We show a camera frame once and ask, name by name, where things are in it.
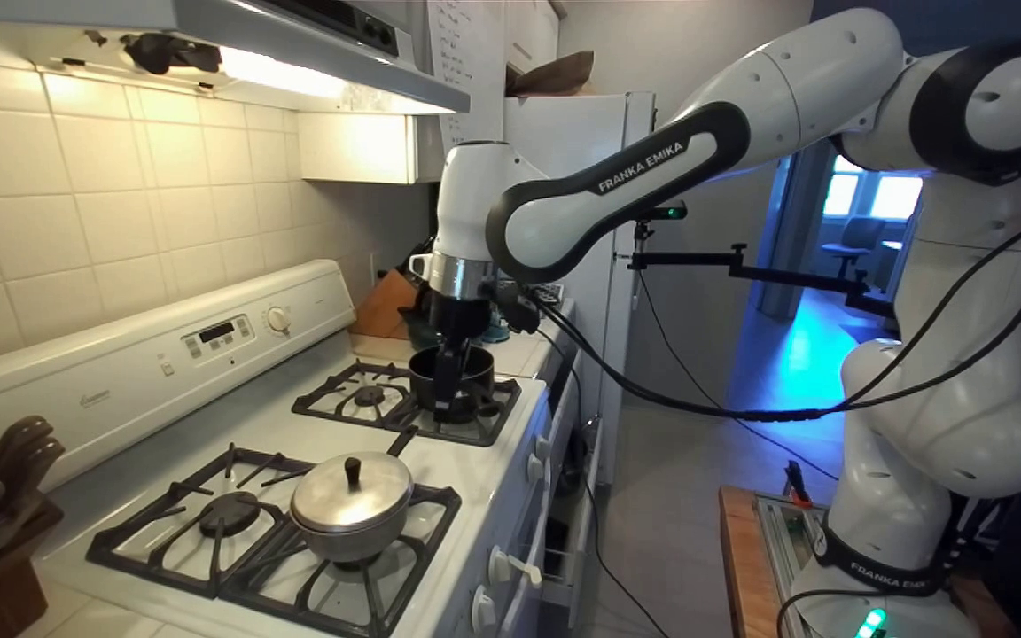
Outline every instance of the white tile wall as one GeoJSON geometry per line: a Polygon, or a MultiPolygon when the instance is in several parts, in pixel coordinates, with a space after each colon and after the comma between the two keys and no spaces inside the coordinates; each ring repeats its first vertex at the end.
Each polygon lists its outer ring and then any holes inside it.
{"type": "Polygon", "coordinates": [[[361,295],[425,237],[425,189],[328,195],[293,153],[289,109],[0,69],[0,350],[321,254],[361,295]]]}

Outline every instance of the white stove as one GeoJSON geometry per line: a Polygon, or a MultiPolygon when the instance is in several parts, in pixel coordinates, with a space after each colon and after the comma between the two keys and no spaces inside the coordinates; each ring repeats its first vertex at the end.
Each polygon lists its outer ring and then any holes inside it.
{"type": "Polygon", "coordinates": [[[395,425],[292,413],[354,365],[349,323],[341,269],[314,264],[0,360],[0,433],[47,414],[68,448],[47,479],[68,517],[37,558],[51,614],[29,635],[514,625],[540,590],[551,511],[546,382],[526,370],[488,442],[415,436],[400,451],[418,488],[381,559],[301,552],[285,517],[293,479],[399,441],[395,425]]]}

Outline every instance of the white cabinet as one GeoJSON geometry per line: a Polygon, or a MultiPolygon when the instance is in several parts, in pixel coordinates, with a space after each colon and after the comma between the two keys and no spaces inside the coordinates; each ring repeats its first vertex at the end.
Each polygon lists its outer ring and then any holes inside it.
{"type": "Polygon", "coordinates": [[[506,0],[503,42],[514,71],[556,59],[556,12],[551,0],[506,0]]]}
{"type": "Polygon", "coordinates": [[[438,135],[405,115],[298,115],[306,180],[418,186],[441,180],[438,135]]]}

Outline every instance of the control panel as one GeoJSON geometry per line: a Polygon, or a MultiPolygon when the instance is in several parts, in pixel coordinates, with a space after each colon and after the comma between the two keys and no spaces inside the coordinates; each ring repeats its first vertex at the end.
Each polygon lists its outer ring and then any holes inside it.
{"type": "Polygon", "coordinates": [[[224,323],[210,323],[203,329],[191,329],[182,341],[185,341],[190,354],[199,361],[207,354],[233,347],[233,343],[242,343],[249,336],[253,336],[249,312],[237,312],[237,316],[230,316],[224,323]]]}

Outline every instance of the brown object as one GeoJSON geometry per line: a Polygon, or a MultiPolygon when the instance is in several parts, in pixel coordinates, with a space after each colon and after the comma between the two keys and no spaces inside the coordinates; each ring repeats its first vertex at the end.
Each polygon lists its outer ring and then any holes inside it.
{"type": "Polygon", "coordinates": [[[29,558],[58,521],[62,511],[47,502],[0,552],[0,638],[21,635],[47,614],[47,597],[29,558]]]}
{"type": "MultiPolygon", "coordinates": [[[[756,497],[720,488],[724,570],[732,597],[732,630],[737,638],[777,638],[782,590],[774,582],[766,538],[756,514],[756,497]]],[[[978,625],[981,638],[1017,638],[1006,614],[978,579],[951,579],[954,599],[978,625]]]]}
{"type": "Polygon", "coordinates": [[[556,56],[555,64],[517,74],[506,69],[506,96],[575,96],[594,74],[594,50],[556,56]]]}
{"type": "Polygon", "coordinates": [[[354,335],[381,341],[408,341],[400,309],[415,305],[418,286],[399,269],[384,274],[358,309],[354,335]]]}

